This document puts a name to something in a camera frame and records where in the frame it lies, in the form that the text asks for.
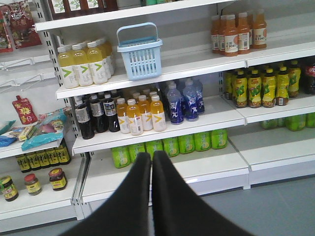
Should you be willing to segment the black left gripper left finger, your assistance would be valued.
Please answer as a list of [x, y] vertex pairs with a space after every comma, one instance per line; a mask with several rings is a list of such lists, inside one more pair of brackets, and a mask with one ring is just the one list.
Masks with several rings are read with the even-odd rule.
[[115, 192], [89, 217], [62, 236], [147, 236], [151, 157], [136, 161]]

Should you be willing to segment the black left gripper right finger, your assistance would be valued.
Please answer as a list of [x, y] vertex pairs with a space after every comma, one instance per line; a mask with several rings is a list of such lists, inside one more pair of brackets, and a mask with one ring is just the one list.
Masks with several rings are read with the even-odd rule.
[[248, 236], [250, 233], [228, 220], [190, 187], [165, 151], [153, 157], [152, 204], [157, 236]]

